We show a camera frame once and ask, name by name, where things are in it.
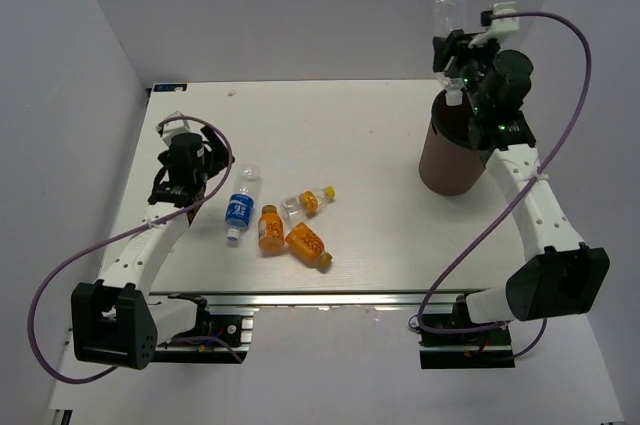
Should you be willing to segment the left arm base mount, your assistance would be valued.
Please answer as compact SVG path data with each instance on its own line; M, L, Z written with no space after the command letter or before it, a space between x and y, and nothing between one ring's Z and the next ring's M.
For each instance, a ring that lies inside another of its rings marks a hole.
M172 294L149 304L158 338L152 361L240 364L248 353L253 312L204 296Z

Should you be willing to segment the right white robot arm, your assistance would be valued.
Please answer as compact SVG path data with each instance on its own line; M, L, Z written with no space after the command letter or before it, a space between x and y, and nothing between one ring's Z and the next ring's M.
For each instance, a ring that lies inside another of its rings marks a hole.
M533 64L497 39L454 30L433 40L433 69L459 82L470 102L469 143L499 185L521 237L524 265L506 282L457 299L444 326L472 344L487 330L591 310L610 267L570 224L543 173L521 110Z

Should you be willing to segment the orange juice bottle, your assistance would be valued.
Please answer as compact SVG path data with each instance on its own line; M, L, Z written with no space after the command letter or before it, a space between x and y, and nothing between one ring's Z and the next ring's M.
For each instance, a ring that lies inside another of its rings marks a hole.
M290 251L304 264L326 269L331 265L332 255L326 251L324 242L304 222L295 225L286 235L285 242Z

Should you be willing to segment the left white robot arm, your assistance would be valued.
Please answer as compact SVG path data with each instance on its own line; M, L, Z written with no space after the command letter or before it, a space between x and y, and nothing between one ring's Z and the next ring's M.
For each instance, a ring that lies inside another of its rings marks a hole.
M199 344L211 332L206 301L174 295L147 302L156 276L188 230L205 197L208 181L228 173L234 160L210 126L190 131L186 123L162 125L167 148L148 198L142 229L133 234L113 264L71 295L75 357L84 362L141 370L158 345L174 338Z

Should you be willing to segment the blue label water bottle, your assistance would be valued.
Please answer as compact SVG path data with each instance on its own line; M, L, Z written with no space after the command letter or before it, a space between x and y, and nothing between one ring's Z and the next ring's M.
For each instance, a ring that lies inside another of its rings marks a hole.
M262 186L262 175L256 165L241 165L225 211L226 238L237 242L249 228Z

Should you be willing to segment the clear plastic bottle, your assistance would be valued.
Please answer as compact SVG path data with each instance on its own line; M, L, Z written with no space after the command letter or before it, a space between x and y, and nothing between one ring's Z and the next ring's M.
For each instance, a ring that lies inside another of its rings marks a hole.
M467 18L467 0L434 0L434 35L446 38L451 31L464 29ZM462 81L459 78L449 78L443 72L437 73L437 78L445 91L446 105L459 106L463 102Z

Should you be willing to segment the clear bottle yellow cap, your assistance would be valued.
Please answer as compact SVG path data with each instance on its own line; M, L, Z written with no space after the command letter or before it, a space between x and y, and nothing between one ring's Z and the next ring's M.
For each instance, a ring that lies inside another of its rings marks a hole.
M284 199L280 210L290 223L316 215L323 207L335 200L336 192L332 186L310 189Z

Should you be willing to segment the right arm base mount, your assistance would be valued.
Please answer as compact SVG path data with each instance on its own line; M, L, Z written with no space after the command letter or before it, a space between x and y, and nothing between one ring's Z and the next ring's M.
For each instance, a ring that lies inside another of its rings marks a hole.
M419 358L423 370L507 369L515 367L511 335L507 328L484 332L451 334L450 330L473 328L468 317L465 296L459 295L447 308L425 309L423 322L431 328L446 330L433 334L418 327L417 316L408 320L411 331L419 334Z

